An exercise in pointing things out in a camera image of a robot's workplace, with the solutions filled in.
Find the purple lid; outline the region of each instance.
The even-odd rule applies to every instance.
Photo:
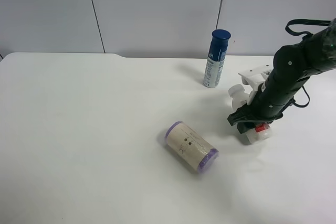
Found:
[[[176,123],[174,123],[166,132],[166,136],[164,136],[164,140],[167,140],[167,137],[169,135],[169,133],[175,128],[175,126],[177,126],[178,124],[182,123],[182,121],[178,121]]]
[[[199,163],[197,171],[199,173],[202,173],[205,170],[207,170],[217,157],[218,157],[218,150],[211,149],[209,153],[206,154],[205,157],[203,157],[202,161]]]

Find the spray can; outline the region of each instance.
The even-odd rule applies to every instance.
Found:
[[[208,88],[214,88],[219,83],[230,37],[231,34],[226,30],[218,29],[212,32],[203,81],[204,86]]]

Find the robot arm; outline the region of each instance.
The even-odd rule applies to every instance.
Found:
[[[288,28],[291,24],[329,26],[313,35],[307,31],[293,32]],[[295,104],[293,97],[296,92],[312,75],[336,68],[336,19],[332,22],[292,20],[286,30],[295,36],[303,33],[307,35],[301,43],[283,46],[276,52],[274,68],[266,81],[254,87],[248,103],[228,117],[231,125],[238,124],[240,133],[245,133],[260,123],[270,124],[282,118],[283,111]]]

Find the cylindrical container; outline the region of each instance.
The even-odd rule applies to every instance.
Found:
[[[169,128],[165,140],[198,173],[205,171],[218,156],[215,147],[181,121]]]
[[[214,88],[219,83],[230,37],[231,34],[226,30],[218,29],[212,32],[203,81],[204,86],[208,88]]]
[[[229,88],[229,96],[232,98],[232,108],[236,111],[238,108],[247,103],[248,93],[245,93],[245,89],[241,84],[237,84]],[[267,123],[261,123],[254,129],[250,129],[245,132],[249,142],[254,144],[256,142],[265,140],[272,136],[272,131]]]

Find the label on container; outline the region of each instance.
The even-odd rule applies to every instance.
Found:
[[[225,59],[226,51],[223,52],[221,51],[222,51],[221,49],[219,49],[219,52],[217,52],[216,50],[212,50],[212,53],[208,55],[208,59],[211,59],[216,62],[223,61]]]
[[[214,61],[208,58],[203,82],[206,87],[214,88],[218,85],[220,76],[222,74],[223,65],[224,60]]]
[[[184,123],[175,126],[166,141],[195,170],[206,154],[215,148]]]

